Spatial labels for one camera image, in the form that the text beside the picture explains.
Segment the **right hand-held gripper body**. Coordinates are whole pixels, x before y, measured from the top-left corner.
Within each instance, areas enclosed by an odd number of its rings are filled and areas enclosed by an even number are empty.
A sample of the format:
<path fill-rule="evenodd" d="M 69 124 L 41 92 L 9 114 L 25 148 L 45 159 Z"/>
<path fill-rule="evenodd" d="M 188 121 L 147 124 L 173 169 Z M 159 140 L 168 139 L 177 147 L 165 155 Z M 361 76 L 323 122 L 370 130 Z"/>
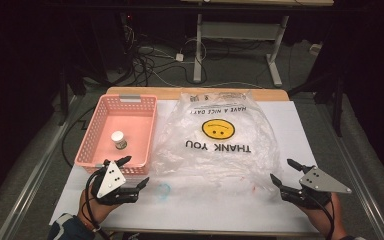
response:
<path fill-rule="evenodd" d="M 317 166 L 293 165 L 302 171 L 304 176 L 299 179 L 301 189 L 288 187 L 279 182 L 281 199 L 307 209 L 322 209 L 331 200 L 331 194 L 351 194 L 352 190 L 339 182 Z"/>

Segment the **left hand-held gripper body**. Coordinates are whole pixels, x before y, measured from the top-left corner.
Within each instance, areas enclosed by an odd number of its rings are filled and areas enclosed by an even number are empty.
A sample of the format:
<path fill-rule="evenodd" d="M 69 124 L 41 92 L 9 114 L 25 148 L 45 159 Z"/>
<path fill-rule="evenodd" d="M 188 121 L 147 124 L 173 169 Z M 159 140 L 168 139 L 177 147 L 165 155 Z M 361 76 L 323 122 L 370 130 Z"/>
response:
<path fill-rule="evenodd" d="M 123 188 L 126 178 L 120 167 L 124 163 L 111 161 L 105 167 L 105 173 L 99 173 L 92 186 L 92 195 L 99 204 L 119 205 L 124 203 L 135 203 L 138 200 L 139 189 Z"/>

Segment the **small white-capped bottle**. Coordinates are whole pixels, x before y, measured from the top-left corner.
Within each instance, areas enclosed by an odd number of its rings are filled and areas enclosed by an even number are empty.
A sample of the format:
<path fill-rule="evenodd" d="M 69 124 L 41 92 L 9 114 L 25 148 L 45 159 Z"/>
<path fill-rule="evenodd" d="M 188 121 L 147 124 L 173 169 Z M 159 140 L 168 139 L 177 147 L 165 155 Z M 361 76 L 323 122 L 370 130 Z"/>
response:
<path fill-rule="evenodd" d="M 127 147 L 127 141 L 122 131 L 115 131 L 111 134 L 111 140 L 115 147 L 119 150 L 123 150 Z"/>

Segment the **pink perforated plastic basket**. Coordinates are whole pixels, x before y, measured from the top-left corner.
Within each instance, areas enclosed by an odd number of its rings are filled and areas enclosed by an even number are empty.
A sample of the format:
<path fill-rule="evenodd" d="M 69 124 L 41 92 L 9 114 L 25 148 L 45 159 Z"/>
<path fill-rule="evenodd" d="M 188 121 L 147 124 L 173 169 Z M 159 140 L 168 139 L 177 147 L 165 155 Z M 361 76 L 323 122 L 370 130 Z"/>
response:
<path fill-rule="evenodd" d="M 154 95 L 102 95 L 75 157 L 75 164 L 92 173 L 105 160 L 132 156 L 123 166 L 127 175 L 147 175 L 157 113 Z M 119 150 L 111 134 L 122 131 L 127 147 Z"/>

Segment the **clear smiley-face plastic bag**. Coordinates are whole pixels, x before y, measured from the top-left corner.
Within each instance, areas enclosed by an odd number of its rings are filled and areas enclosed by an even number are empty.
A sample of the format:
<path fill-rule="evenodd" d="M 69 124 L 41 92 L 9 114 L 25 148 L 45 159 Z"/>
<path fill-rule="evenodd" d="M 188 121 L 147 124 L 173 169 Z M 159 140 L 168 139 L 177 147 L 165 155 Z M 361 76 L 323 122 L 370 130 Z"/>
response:
<path fill-rule="evenodd" d="M 251 92 L 182 93 L 157 135 L 152 168 L 216 185 L 246 180 L 272 191 L 270 175 L 281 171 L 280 151 Z"/>

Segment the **person's left hand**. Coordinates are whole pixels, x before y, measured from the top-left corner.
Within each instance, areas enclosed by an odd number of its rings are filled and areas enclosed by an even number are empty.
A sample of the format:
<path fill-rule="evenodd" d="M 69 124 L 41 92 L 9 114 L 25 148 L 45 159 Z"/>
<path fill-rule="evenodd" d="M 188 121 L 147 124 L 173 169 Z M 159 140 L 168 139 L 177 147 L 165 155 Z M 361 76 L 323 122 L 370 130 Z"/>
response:
<path fill-rule="evenodd" d="M 86 198 L 85 191 L 82 191 L 79 200 L 77 217 L 88 230 L 93 230 L 97 225 L 100 225 L 116 208 L 118 208 L 118 205 L 102 205 L 91 197 Z"/>

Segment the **person's right hand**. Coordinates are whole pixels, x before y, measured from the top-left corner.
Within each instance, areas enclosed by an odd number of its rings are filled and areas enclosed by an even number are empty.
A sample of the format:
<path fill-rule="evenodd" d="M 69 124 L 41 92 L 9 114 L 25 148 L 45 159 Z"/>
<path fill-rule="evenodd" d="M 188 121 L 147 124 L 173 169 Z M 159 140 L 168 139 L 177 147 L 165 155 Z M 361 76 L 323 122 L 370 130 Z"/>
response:
<path fill-rule="evenodd" d="M 310 223 L 326 238 L 326 240 L 341 240 L 347 236 L 343 221 L 341 204 L 336 193 L 331 195 L 332 201 L 326 206 L 326 212 L 320 209 L 306 209 L 299 207 L 303 211 Z"/>

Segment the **white paper table sheet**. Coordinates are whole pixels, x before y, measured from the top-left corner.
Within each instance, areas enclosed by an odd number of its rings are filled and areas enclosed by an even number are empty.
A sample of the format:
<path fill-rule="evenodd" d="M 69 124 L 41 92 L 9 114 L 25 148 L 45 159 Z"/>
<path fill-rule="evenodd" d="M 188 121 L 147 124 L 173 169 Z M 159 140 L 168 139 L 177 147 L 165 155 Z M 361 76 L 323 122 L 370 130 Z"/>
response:
<path fill-rule="evenodd" d="M 262 102 L 280 148 L 280 171 L 284 185 L 298 188 L 302 173 L 286 163 L 291 158 L 313 165 L 295 104 L 291 101 Z M 107 230 L 136 232 L 192 232 L 266 236 L 315 236 L 316 229 L 297 207 L 281 200 L 279 190 L 265 190 L 245 177 L 218 185 L 202 177 L 158 176 L 150 181 L 134 204 L 124 204 L 102 223 Z"/>

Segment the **black stand leg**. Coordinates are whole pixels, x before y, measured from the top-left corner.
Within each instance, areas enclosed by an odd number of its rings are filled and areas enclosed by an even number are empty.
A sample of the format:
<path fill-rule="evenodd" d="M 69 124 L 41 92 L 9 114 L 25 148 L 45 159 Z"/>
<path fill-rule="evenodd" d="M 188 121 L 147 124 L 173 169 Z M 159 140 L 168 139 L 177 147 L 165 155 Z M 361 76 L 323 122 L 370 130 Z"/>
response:
<path fill-rule="evenodd" d="M 307 81 L 287 92 L 292 97 L 300 92 L 314 92 L 314 101 L 316 104 L 332 104 L 331 122 L 332 127 L 338 137 L 342 136 L 341 116 L 343 102 L 344 82 L 341 77 L 333 74 L 326 74 L 317 77 L 312 81 Z"/>
<path fill-rule="evenodd" d="M 68 88 L 71 88 L 75 95 L 84 96 L 86 94 L 82 70 L 79 65 L 66 64 L 61 68 L 59 73 L 60 126 L 65 123 L 69 114 Z"/>

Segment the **metal floor rail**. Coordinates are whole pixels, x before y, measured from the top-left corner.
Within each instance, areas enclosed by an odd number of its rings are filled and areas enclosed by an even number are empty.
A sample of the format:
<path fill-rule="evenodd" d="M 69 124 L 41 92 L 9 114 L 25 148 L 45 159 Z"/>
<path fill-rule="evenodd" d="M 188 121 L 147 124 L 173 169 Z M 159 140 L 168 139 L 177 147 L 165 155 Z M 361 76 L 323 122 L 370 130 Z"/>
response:
<path fill-rule="evenodd" d="M 68 105 L 68 114 L 64 120 L 54 130 L 50 138 L 50 144 L 45 148 L 45 152 L 40 154 L 38 162 L 32 168 L 29 178 L 21 190 L 17 200 L 10 210 L 6 220 L 0 228 L 0 240 L 12 240 L 19 229 L 34 197 L 47 173 L 51 164 L 51 159 L 58 144 L 62 141 L 63 135 L 69 127 L 75 112 L 81 104 L 81 96 L 73 96 Z"/>
<path fill-rule="evenodd" d="M 337 172 L 343 171 L 353 189 L 346 202 L 345 215 L 352 229 L 366 239 L 384 240 L 384 166 L 365 132 L 347 109 L 341 120 L 339 136 L 332 127 L 327 107 L 320 107 L 334 146 L 339 152 Z"/>

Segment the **white metal table frame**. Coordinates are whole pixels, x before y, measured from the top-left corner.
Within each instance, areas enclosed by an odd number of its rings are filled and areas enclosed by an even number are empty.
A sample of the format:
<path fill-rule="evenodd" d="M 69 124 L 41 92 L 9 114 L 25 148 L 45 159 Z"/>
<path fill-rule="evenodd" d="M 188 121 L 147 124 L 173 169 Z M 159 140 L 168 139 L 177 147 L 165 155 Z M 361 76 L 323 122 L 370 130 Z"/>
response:
<path fill-rule="evenodd" d="M 182 0 L 192 3 L 194 7 L 310 7 L 321 8 L 331 7 L 334 0 Z M 274 46 L 270 54 L 267 54 L 266 64 L 269 69 L 271 79 L 276 87 L 282 86 L 277 66 L 276 57 L 282 42 L 284 33 L 289 20 L 289 14 L 283 14 L 279 23 L 239 23 L 227 21 L 204 21 L 203 14 L 197 14 L 196 22 L 196 42 L 194 56 L 194 75 L 195 83 L 202 82 L 203 60 L 207 49 L 202 42 L 203 38 L 209 39 L 235 39 L 235 40 L 263 40 L 273 41 Z"/>

